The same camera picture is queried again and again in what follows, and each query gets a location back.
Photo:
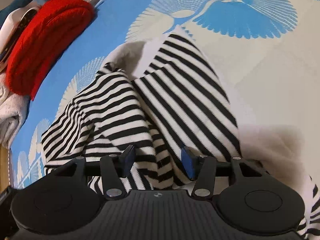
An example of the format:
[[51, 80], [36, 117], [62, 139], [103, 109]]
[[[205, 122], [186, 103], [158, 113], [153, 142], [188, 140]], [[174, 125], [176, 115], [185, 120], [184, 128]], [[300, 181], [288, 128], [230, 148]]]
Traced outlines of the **folded white clothes stack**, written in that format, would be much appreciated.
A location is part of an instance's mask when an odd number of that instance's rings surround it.
[[7, 67], [8, 58], [24, 29], [41, 6], [36, 2], [12, 11], [1, 27], [1, 72]]

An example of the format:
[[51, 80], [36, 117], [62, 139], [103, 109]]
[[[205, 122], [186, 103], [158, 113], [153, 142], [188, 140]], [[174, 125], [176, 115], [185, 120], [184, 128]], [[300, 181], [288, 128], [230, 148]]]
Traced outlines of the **wooden bed frame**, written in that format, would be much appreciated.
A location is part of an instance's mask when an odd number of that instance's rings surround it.
[[9, 150], [1, 145], [0, 148], [0, 191], [10, 185], [10, 158]]

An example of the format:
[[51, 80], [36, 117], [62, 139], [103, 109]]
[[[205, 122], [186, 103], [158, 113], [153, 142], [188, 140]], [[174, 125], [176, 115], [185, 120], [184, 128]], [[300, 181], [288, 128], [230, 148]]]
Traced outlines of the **black white striped garment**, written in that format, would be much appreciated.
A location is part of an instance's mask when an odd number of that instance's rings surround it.
[[102, 62], [42, 134], [46, 173], [76, 157], [99, 161], [129, 145], [137, 157], [121, 180], [125, 191], [177, 189], [190, 183], [181, 148], [230, 161], [244, 157], [296, 190], [306, 211], [303, 239], [319, 239], [319, 188], [289, 127], [237, 122], [239, 100], [225, 93], [203, 52], [181, 28], [149, 41], [124, 43]]

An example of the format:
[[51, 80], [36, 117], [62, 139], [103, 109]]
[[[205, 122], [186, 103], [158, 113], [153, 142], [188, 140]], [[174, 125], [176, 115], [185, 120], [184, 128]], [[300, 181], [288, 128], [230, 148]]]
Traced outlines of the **blue patterned bed sheet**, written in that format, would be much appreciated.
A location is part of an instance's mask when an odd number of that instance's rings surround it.
[[44, 174], [41, 134], [124, 42], [179, 25], [225, 80], [237, 120], [293, 126], [302, 158], [319, 180], [319, 0], [87, 0], [97, 18], [43, 81], [11, 147], [12, 185]]

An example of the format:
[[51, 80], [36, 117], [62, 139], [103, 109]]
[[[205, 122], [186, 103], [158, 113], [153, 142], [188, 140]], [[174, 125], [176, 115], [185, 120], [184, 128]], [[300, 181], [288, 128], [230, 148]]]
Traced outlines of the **red folded sweater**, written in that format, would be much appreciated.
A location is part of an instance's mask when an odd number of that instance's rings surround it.
[[64, 50], [95, 17], [84, 0], [49, 0], [17, 40], [8, 59], [5, 84], [15, 94], [34, 99]]

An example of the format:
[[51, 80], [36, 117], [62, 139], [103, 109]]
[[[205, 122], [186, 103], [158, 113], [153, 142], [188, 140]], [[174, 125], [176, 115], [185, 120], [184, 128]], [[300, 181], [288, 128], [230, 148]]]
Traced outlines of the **white folded quilt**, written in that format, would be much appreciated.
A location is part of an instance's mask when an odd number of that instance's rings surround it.
[[1, 84], [1, 145], [9, 149], [17, 133], [25, 122], [29, 106], [29, 96], [11, 92]]

